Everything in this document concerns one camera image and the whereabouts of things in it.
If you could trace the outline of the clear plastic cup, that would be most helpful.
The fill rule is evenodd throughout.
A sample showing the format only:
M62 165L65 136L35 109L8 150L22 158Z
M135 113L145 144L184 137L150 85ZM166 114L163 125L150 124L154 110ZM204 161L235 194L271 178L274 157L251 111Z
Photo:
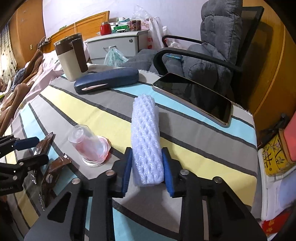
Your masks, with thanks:
M90 167L102 165L111 148L105 137L96 136L86 125L75 125L68 135L68 141Z

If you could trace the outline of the white foam fruit net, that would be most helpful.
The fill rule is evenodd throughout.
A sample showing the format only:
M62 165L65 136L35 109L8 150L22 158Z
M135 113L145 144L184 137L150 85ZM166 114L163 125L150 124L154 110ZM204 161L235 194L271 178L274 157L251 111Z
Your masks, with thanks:
M141 94L134 99L130 129L134 184L152 186L162 183L164 167L160 145L159 108L152 96Z

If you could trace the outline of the brown snack wrapper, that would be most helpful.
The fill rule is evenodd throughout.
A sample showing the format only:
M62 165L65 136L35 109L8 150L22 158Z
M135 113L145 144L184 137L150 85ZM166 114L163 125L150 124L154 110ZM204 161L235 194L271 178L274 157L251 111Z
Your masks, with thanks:
M54 137L55 134L53 132L48 133L45 138L37 144L34 150L34 155L48 154ZM45 210L51 202L50 193L53 191L53 188L55 187L62 170L71 162L71 159L65 153L63 153L62 156L58 156L58 158L56 158L54 161L50 161L47 164L46 171L43 174L41 182L39 183L39 203L43 210Z

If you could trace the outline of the brown blanket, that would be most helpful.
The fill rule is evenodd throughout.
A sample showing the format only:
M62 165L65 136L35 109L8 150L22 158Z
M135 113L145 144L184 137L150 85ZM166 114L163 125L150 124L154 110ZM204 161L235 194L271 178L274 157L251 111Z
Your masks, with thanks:
M42 51L37 50L27 68L23 71L23 75L20 75L21 71L19 71L15 76L11 90L1 104L1 137L13 119L17 108L32 88L33 78L42 66L43 57Z

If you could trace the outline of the white storage box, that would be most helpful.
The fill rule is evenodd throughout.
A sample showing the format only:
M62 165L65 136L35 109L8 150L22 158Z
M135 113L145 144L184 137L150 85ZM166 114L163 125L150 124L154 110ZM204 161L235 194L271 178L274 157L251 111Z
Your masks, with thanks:
M271 220L295 202L295 167L281 175L267 176L263 149L258 151L262 186L261 220Z

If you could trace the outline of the striped tablecloth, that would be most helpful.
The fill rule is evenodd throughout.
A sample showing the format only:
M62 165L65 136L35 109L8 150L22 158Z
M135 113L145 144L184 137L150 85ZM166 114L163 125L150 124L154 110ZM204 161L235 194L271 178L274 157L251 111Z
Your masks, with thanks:
M188 107L157 93L150 83L158 76L140 75L140 83L79 95L73 82L64 76L56 78L34 99L20 107L5 131L19 138L38 137L42 140L53 132L55 137L48 156L51 161L68 154L72 163L65 166L53 188L53 196L73 179L93 179L110 169L127 147L136 154L149 155L167 147L172 158L197 176L212 179L221 176L250 209L257 183L256 134L251 114L233 105L230 124L221 126ZM159 112L158 124L147 119L148 111L135 127L134 102L137 97L146 102L154 99ZM105 162L93 167L86 164L69 142L68 136L76 125L86 125L97 136L105 137L111 145ZM181 199L172 199L164 184L134 185L133 174L126 196L114 199L113 217L116 240L173 240L179 231ZM8 195L12 212L12 229L23 240L42 213L39 186L30 176L24 190Z

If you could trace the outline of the pink bedding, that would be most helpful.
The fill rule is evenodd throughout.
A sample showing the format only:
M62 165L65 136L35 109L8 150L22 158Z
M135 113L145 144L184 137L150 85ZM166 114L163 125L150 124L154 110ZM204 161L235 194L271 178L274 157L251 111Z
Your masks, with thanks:
M20 77L21 82L10 89L1 103L1 135L16 118L20 109L64 71L55 51L44 54L38 50L24 71L19 73L23 74Z

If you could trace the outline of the pink plastic storage box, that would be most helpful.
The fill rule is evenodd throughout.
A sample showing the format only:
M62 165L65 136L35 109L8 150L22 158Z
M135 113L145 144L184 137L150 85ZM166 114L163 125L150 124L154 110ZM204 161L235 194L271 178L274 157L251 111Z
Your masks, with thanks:
M287 143L287 149L290 155L290 159L296 161L296 119L295 115L292 117L287 127L283 131L285 141Z

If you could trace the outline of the beige brown thermos mug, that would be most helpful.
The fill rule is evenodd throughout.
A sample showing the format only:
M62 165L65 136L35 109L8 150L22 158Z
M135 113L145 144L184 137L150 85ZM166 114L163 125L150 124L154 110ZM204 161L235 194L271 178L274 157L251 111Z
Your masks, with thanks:
M55 42L54 47L64 74L69 81L75 81L87 74L87 59L81 33L69 35Z

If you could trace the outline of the green patterned plastic bag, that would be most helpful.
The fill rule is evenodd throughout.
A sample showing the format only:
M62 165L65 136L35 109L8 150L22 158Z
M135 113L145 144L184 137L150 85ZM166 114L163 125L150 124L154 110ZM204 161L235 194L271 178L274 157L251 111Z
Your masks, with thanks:
M116 47L109 47L104 60L104 65L120 67L128 59Z

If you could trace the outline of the white bedside cabinet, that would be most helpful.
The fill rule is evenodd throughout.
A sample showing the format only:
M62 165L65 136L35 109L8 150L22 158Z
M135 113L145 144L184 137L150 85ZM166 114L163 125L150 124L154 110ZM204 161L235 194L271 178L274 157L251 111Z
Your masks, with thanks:
M102 65L109 49L116 48L126 57L135 56L148 47L148 30L114 33L85 40L91 62Z

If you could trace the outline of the wooden wardrobe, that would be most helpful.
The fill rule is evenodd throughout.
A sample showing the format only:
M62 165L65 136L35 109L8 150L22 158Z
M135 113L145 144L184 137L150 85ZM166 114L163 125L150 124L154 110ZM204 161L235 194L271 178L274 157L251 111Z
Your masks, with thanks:
M277 13L265 1L244 1L243 6L262 6L261 21L244 60L250 87L247 108L256 135L272 128L281 114L295 113L295 42Z

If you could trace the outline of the red mug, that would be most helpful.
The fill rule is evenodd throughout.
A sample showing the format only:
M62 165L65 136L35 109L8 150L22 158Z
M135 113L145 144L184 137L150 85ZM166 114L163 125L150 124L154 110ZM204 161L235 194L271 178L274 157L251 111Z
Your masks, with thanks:
M111 25L109 22L103 22L100 26L100 35L109 35L112 33Z

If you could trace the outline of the grey chair cushion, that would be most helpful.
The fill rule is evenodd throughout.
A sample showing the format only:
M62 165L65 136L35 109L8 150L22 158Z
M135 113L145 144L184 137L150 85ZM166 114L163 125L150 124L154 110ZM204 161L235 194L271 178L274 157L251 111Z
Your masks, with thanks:
M188 51L235 65L242 36L242 1L207 1L201 9L201 39ZM226 96L231 85L229 68L186 55L162 56L165 73L191 79Z

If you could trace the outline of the black office chair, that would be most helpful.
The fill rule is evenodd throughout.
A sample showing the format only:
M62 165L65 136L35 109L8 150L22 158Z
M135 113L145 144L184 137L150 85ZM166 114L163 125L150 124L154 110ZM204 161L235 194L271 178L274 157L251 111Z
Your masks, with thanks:
M165 46L153 65L165 75L170 70L163 56L181 55L184 77L243 105L249 92L243 62L263 12L264 7L243 6L242 1L207 1L201 9L201 39L176 36L192 45L186 50Z

